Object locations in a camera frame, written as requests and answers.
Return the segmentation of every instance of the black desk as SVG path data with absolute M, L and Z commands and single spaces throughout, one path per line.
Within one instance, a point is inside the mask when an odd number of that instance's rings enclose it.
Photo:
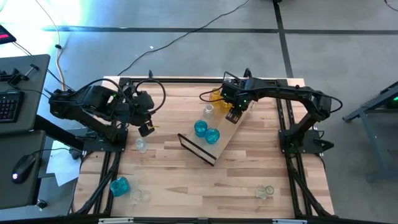
M 11 73 L 12 70 L 16 68 L 22 74 L 25 74 L 31 68 L 30 64 L 33 63 L 38 66 L 40 70 L 33 71 L 29 75 L 29 80 L 20 81 L 17 87 L 41 92 L 43 90 L 49 62 L 49 55 L 0 58 L 0 70 Z M 12 89 L 12 87 L 9 86 L 7 82 L 0 82 L 0 91 L 10 89 Z M 22 107 L 17 122 L 0 124 L 0 134 L 21 133 L 33 129 L 41 94 L 34 91 L 24 91 L 24 93 L 24 101 L 21 105 Z
M 28 179 L 23 184 L 11 182 L 12 168 L 18 160 L 34 151 L 43 149 L 44 131 L 29 131 L 23 134 L 0 138 L 0 209 L 35 205 L 39 194 L 40 152 Z

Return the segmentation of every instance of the wooden tabletop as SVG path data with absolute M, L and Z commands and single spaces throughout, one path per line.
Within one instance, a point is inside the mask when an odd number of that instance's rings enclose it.
M 120 77 L 106 78 L 118 83 Z M 288 79 L 288 83 L 304 86 L 304 80 L 299 78 Z M 103 85 L 116 89 L 111 83 Z M 146 137 L 147 152 L 136 150 L 134 141 L 139 133 L 137 127 L 130 126 L 119 166 L 118 177 L 137 182 L 142 200 L 135 205 L 130 194 L 114 198 L 112 216 L 293 218 L 286 161 L 279 149 L 276 100 L 263 98 L 255 104 L 212 167 L 183 148 L 177 133 L 187 134 L 201 115 L 205 102 L 199 100 L 199 94 L 220 84 L 165 83 L 164 86 L 167 99 L 152 117 L 158 127 Z M 162 100 L 159 86 L 143 84 L 140 89 L 148 91 L 155 106 L 159 105 Z M 299 121 L 306 110 L 298 102 L 293 101 L 292 106 L 295 120 Z M 76 209 L 81 208 L 97 187 L 103 157 L 103 152 L 92 153 L 82 165 L 75 191 Z M 333 213 L 321 160 L 303 154 L 303 164 L 309 189 L 325 210 Z M 265 200 L 256 198 L 258 185 L 273 186 L 273 196 Z M 102 207 L 108 189 L 104 191 Z M 300 187 L 297 189 L 304 212 L 302 193 Z

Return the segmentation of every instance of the gray floor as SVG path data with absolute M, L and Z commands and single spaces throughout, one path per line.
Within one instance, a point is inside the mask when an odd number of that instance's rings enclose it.
M 244 0 L 41 2 L 60 25 L 189 28 L 206 24 Z M 398 7 L 398 1 L 393 1 L 392 5 Z M 383 0 L 284 0 L 280 10 L 285 29 L 398 29 L 398 12 L 389 9 Z M 0 12 L 0 22 L 31 53 L 50 54 L 50 69 L 57 74 L 53 48 L 56 35 L 40 30 L 51 23 L 34 1 L 8 1 Z M 271 1 L 250 0 L 247 6 L 211 27 L 276 29 L 277 23 Z M 78 88 L 104 75 L 115 75 L 151 47 L 163 46 L 180 35 L 62 32 L 65 50 L 60 63 L 66 82 Z M 397 36 L 286 35 L 286 39 L 294 77 L 304 78 L 308 86 L 338 97 L 345 104 L 341 111 L 319 124 L 326 130 L 325 139 L 335 143 L 335 148 L 325 153 L 335 213 L 345 218 L 397 223 L 397 182 L 366 182 L 365 175 L 379 168 L 374 153 L 362 124 L 359 121 L 346 124 L 341 120 L 379 90 L 397 81 Z M 15 55 L 22 55 L 22 52 L 11 44 L 0 46 L 0 57 Z M 191 34 L 167 49 L 144 57 L 126 75 L 146 75 L 151 69 L 155 75 L 220 76 L 225 70 L 243 73 L 246 67 L 258 77 L 286 77 L 278 34 Z M 54 90 L 60 85 L 48 76 L 45 87 Z M 81 126 L 51 116 L 45 100 L 40 104 L 39 114 L 63 128 Z M 49 209 L 43 212 L 35 208 L 2 210 L 1 219 L 66 214 L 73 184 L 59 189 L 51 186 L 56 183 L 49 179 L 40 190 L 40 196 L 48 199 L 51 205 Z

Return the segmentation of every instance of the keyboard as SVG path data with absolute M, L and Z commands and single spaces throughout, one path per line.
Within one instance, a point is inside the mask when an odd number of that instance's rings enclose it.
M 0 92 L 0 124 L 17 121 L 23 99 L 21 91 Z

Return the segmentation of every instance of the white paper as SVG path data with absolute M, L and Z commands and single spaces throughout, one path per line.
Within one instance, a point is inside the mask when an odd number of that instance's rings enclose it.
M 54 141 L 52 149 L 58 148 L 69 149 L 69 146 L 59 141 Z M 61 186 L 73 179 L 76 179 L 80 173 L 81 160 L 73 159 L 69 150 L 54 150 L 51 151 L 49 164 L 47 166 L 47 173 L 54 173 L 58 186 Z

